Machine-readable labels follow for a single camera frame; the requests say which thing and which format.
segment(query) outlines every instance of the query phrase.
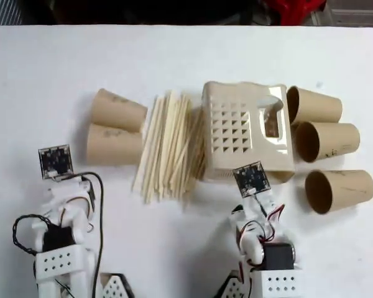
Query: red object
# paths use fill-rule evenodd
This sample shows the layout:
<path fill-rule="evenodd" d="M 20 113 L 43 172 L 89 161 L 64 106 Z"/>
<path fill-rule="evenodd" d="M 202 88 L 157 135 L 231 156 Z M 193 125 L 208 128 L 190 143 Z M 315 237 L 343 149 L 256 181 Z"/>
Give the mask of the red object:
<path fill-rule="evenodd" d="M 308 14 L 324 9 L 326 0 L 265 0 L 268 6 L 280 14 L 281 26 L 301 25 Z"/>

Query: paper cup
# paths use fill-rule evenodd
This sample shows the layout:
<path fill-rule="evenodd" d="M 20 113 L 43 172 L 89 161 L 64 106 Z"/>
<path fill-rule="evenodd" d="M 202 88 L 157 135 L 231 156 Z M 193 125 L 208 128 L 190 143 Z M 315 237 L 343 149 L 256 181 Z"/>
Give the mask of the paper cup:
<path fill-rule="evenodd" d="M 91 165 L 119 166 L 138 164 L 142 153 L 142 135 L 122 129 L 90 125 L 87 162 Z"/>
<path fill-rule="evenodd" d="M 338 98 L 300 89 L 296 86 L 287 91 L 290 123 L 339 122 L 343 105 Z"/>
<path fill-rule="evenodd" d="M 344 123 L 301 123 L 295 132 L 298 154 L 309 163 L 355 152 L 361 141 L 358 129 Z"/>
<path fill-rule="evenodd" d="M 100 89 L 93 101 L 91 121 L 96 125 L 141 132 L 146 115 L 146 107 Z"/>
<path fill-rule="evenodd" d="M 305 192 L 312 209 L 326 214 L 372 199 L 373 179 L 363 170 L 316 170 L 306 177 Z"/>

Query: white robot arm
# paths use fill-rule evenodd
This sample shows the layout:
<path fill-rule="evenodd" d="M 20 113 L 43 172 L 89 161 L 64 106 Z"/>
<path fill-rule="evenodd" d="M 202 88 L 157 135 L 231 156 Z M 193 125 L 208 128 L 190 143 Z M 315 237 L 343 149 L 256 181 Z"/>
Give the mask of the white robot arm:
<path fill-rule="evenodd" d="M 105 274 L 104 287 L 101 283 L 103 275 L 98 271 L 102 234 L 98 253 L 88 246 L 91 241 L 86 241 L 94 230 L 91 221 L 96 214 L 92 184 L 84 179 L 88 174 L 95 175 L 103 187 L 101 178 L 91 172 L 58 177 L 46 193 L 49 201 L 42 206 L 40 214 L 23 215 L 14 224 L 14 244 L 35 255 L 34 271 L 40 298 L 134 297 L 122 274 Z M 100 224 L 102 203 L 103 196 L 99 203 Z M 32 223 L 36 234 L 34 250 L 25 248 L 16 238 L 17 224 L 24 218 L 35 218 Z"/>
<path fill-rule="evenodd" d="M 241 254 L 239 268 L 214 298 L 302 297 L 295 248 L 278 224 L 285 205 L 274 204 L 261 163 L 239 168 L 234 175 L 243 197 L 229 216 Z"/>

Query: white tabletop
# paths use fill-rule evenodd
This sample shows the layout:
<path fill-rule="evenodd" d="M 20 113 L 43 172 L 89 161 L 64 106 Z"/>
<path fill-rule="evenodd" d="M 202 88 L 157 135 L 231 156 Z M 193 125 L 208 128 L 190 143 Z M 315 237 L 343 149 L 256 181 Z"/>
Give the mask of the white tabletop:
<path fill-rule="evenodd" d="M 314 27 L 0 27 L 0 297 L 37 297 L 33 258 L 11 227 L 35 212 L 42 181 L 37 150 L 69 143 L 76 171 L 105 183 L 101 269 L 124 273 L 136 297 L 212 297 L 237 251 L 226 217 L 235 186 L 199 183 L 189 208 L 143 205 L 131 194 L 135 167 L 83 164 L 91 102 L 99 88 L 152 107 L 168 89 L 200 93 L 209 80 L 283 83 L 339 97 L 355 124 L 353 154 L 297 164 L 274 186 L 282 222 L 306 271 L 306 297 L 373 298 L 373 200 L 326 216 L 310 212 L 307 171 L 365 169 L 373 176 L 373 29 Z M 19 238 L 32 244 L 30 223 Z"/>

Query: circuit board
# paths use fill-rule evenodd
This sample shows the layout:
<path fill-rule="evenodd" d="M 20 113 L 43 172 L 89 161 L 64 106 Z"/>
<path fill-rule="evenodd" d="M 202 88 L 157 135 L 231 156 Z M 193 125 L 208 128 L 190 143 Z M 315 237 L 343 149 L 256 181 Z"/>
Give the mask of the circuit board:
<path fill-rule="evenodd" d="M 242 197 L 271 189 L 261 161 L 234 169 L 232 172 Z"/>
<path fill-rule="evenodd" d="M 73 174 L 69 145 L 39 149 L 39 159 L 43 179 Z"/>

